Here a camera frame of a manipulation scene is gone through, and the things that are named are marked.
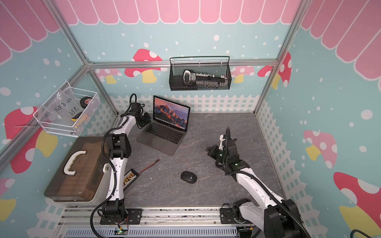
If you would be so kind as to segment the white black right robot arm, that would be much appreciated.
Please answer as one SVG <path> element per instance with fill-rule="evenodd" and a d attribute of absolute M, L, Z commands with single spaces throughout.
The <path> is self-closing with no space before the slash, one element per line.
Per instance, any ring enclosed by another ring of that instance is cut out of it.
<path fill-rule="evenodd" d="M 253 197 L 241 199 L 234 204 L 235 218 L 249 221 L 261 230 L 266 238 L 309 238 L 311 235 L 303 224 L 299 209 L 291 199 L 285 200 L 269 189 L 240 159 L 236 139 L 230 129 L 220 136 L 220 144 L 208 147 L 207 154 L 215 160 L 217 168 L 224 171 L 243 186 Z"/>

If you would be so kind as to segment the black wireless mouse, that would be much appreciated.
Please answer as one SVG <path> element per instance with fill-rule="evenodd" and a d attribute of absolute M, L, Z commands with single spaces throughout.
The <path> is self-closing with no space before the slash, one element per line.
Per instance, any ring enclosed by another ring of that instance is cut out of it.
<path fill-rule="evenodd" d="M 187 182 L 187 183 L 190 183 L 190 184 L 194 184 L 194 183 L 196 183 L 196 181 L 197 181 L 197 176 L 196 176 L 196 174 L 194 174 L 194 173 L 192 173 L 192 172 L 189 172 L 189 171 L 183 171 L 183 172 L 181 173 L 180 178 L 181 178 L 183 181 L 185 181 L 185 182 Z"/>

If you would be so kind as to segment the grey laptop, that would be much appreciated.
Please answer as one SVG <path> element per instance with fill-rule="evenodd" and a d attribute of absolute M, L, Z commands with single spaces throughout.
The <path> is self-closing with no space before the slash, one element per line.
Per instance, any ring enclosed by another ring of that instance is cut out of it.
<path fill-rule="evenodd" d="M 174 155 L 188 130 L 191 108 L 159 96 L 153 97 L 151 123 L 137 141 L 170 156 Z"/>

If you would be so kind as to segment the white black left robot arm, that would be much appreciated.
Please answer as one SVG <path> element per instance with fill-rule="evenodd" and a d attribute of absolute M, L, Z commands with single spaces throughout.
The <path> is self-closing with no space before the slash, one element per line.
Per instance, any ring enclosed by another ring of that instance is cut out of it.
<path fill-rule="evenodd" d="M 144 111 L 144 104 L 138 102 L 137 95 L 130 96 L 128 109 L 121 114 L 121 123 L 116 128 L 109 129 L 101 143 L 101 154 L 111 166 L 109 190 L 106 199 L 94 208 L 90 215 L 90 227 L 93 234 L 102 237 L 94 227 L 94 214 L 100 212 L 100 217 L 117 224 L 127 221 L 128 212 L 124 204 L 124 176 L 128 158 L 132 153 L 128 135 L 137 125 L 143 128 L 151 122 L 150 115 Z"/>

